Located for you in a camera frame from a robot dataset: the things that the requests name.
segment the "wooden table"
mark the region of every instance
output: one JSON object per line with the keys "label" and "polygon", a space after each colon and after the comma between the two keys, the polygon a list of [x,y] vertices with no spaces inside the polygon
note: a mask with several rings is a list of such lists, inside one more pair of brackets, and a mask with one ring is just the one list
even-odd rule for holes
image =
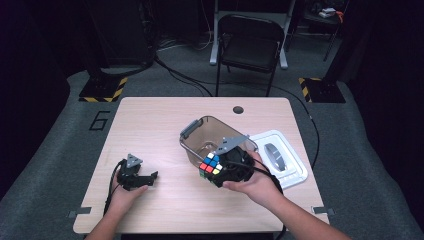
{"label": "wooden table", "polygon": [[[233,107],[241,106],[242,114]],[[322,206],[313,172],[290,103],[285,98],[122,99],[74,223],[89,233],[102,218],[110,177],[128,153],[143,159],[140,175],[159,171],[153,187],[136,200],[118,227],[120,233],[278,232],[282,223],[241,193],[217,188],[199,176],[179,144],[180,132],[193,120],[210,115],[243,134],[271,129],[284,134],[309,172],[307,180],[284,191],[311,212]],[[328,223],[326,215],[317,215]]]}

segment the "hand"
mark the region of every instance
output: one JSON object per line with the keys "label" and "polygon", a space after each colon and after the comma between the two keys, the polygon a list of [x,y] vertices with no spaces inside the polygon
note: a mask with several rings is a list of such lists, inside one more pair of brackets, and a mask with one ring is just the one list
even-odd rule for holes
{"label": "hand", "polygon": [[118,186],[117,176],[115,175],[112,189],[115,189],[115,191],[113,192],[107,213],[112,212],[113,214],[123,216],[134,204],[135,199],[141,196],[148,189],[148,186],[144,185],[131,191],[127,191],[122,186]]}
{"label": "hand", "polygon": [[[262,158],[259,153],[253,151],[247,151],[247,153],[255,160],[262,162]],[[256,161],[254,166],[267,171],[262,164]],[[275,196],[282,196],[272,180],[265,174],[258,171],[253,173],[249,181],[225,181],[222,186],[236,192],[245,193],[254,202],[264,207],[269,207],[271,204],[270,200],[275,199]]]}

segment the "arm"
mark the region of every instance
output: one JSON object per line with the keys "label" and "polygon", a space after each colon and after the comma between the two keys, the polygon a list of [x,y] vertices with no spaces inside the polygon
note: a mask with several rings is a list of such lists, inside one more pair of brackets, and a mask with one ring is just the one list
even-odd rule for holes
{"label": "arm", "polygon": [[[249,154],[254,159],[262,161],[258,153],[249,152]],[[255,163],[255,167],[264,169],[258,163]],[[254,202],[271,211],[296,239],[350,239],[291,202],[278,191],[269,177],[260,172],[255,172],[247,182],[226,181],[223,187],[245,193]]]}
{"label": "arm", "polygon": [[145,185],[132,191],[127,191],[122,186],[118,185],[115,176],[113,182],[113,189],[115,190],[112,195],[109,209],[85,239],[113,239],[119,222],[131,208],[135,199],[143,194],[147,188],[148,186]]}

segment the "black chair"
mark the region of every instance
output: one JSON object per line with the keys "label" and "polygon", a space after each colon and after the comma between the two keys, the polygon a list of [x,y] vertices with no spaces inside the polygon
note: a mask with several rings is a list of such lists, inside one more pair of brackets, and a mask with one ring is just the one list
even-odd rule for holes
{"label": "black chair", "polygon": [[241,15],[226,15],[218,22],[218,72],[216,92],[220,83],[221,64],[230,67],[271,74],[266,96],[280,60],[284,31],[277,23]]}
{"label": "black chair", "polygon": [[[336,39],[336,36],[339,33],[340,27],[342,25],[342,21],[340,20],[340,17],[337,14],[327,18],[321,17],[319,15],[319,12],[322,10],[322,8],[328,7],[328,6],[321,5],[320,2],[321,1],[317,1],[317,0],[306,0],[303,2],[303,5],[301,6],[301,13],[298,16],[295,16],[294,19],[292,19],[292,23],[294,26],[292,26],[290,38],[288,39],[286,43],[286,52],[289,51],[293,36],[297,30],[297,25],[299,24],[301,20],[304,20],[307,23],[323,27],[330,32],[330,38],[329,38],[330,44],[324,56],[324,61],[327,60],[328,54],[330,53],[334,40]],[[347,10],[348,4],[349,4],[349,0],[345,1],[343,6],[340,6],[338,8],[335,7],[335,9],[337,11],[341,11],[345,13]]]}

